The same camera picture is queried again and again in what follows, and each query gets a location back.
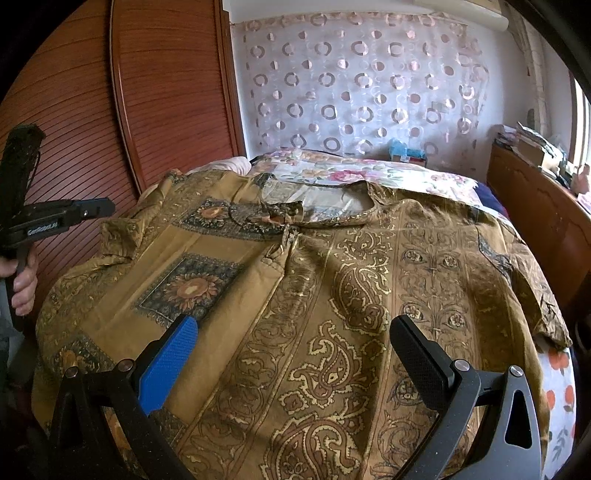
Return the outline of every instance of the metal screw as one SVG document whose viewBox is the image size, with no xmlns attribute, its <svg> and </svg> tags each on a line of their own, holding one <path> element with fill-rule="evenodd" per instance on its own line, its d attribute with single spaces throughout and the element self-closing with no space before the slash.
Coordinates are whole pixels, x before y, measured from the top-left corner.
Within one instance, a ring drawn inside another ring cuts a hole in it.
<svg viewBox="0 0 591 480">
<path fill-rule="evenodd" d="M 456 367 L 460 372 L 467 372 L 470 370 L 470 364 L 466 362 L 463 358 L 456 360 L 453 363 L 453 366 Z"/>
<path fill-rule="evenodd" d="M 514 377 L 523 377 L 523 370 L 519 368 L 517 365 L 511 365 L 509 367 L 509 372 L 511 372 L 511 375 L 513 375 Z"/>
<path fill-rule="evenodd" d="M 131 358 L 125 358 L 117 364 L 117 370 L 120 372 L 128 372 L 134 366 L 134 361 Z"/>
<path fill-rule="evenodd" d="M 74 378 L 76 375 L 78 375 L 78 367 L 70 367 L 68 370 L 66 370 L 67 378 Z"/>
</svg>

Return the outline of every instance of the wooden wardrobe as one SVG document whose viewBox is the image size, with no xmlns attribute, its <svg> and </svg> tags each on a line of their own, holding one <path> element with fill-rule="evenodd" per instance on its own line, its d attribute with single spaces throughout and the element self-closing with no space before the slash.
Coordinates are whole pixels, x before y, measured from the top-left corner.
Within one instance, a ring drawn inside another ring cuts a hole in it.
<svg viewBox="0 0 591 480">
<path fill-rule="evenodd" d="M 0 103 L 0 145 L 36 123 L 47 138 L 27 202 L 109 197 L 120 215 L 171 168 L 245 154 L 235 89 L 221 0 L 87 0 Z M 99 241 L 86 222 L 37 245 L 33 315 Z"/>
</svg>

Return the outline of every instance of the person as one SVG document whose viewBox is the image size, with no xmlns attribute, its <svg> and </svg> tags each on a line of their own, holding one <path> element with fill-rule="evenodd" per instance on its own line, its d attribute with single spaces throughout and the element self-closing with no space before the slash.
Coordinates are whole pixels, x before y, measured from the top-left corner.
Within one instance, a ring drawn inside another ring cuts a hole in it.
<svg viewBox="0 0 591 480">
<path fill-rule="evenodd" d="M 37 288 L 37 251 L 31 247 L 27 258 L 27 267 L 14 279 L 12 308 L 18 316 L 25 316 L 33 310 L 35 289 Z M 17 271 L 17 261 L 0 256 L 0 278 L 8 278 Z"/>
</svg>

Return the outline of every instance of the blue gripper pad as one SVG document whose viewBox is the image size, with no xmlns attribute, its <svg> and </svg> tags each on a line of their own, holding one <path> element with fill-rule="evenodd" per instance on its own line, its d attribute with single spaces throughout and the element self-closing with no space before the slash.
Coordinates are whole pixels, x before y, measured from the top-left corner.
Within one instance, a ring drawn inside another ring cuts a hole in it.
<svg viewBox="0 0 591 480">
<path fill-rule="evenodd" d="M 162 408 L 197 341 L 197 322 L 186 316 L 139 379 L 138 400 L 146 415 Z"/>
</svg>

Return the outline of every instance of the navy blue fabric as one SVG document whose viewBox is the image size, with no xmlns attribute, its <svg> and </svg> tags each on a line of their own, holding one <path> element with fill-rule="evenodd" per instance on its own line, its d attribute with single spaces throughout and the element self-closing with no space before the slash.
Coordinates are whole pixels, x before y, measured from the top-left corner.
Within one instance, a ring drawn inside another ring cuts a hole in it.
<svg viewBox="0 0 591 480">
<path fill-rule="evenodd" d="M 489 187 L 484 185 L 481 182 L 478 182 L 478 186 L 474 188 L 474 191 L 480 198 L 480 201 L 485 207 L 492 208 L 494 211 L 499 212 L 501 215 L 507 215 L 507 210 L 505 207 L 501 205 L 501 203 L 496 199 L 496 197 L 492 194 L 492 191 Z"/>
</svg>

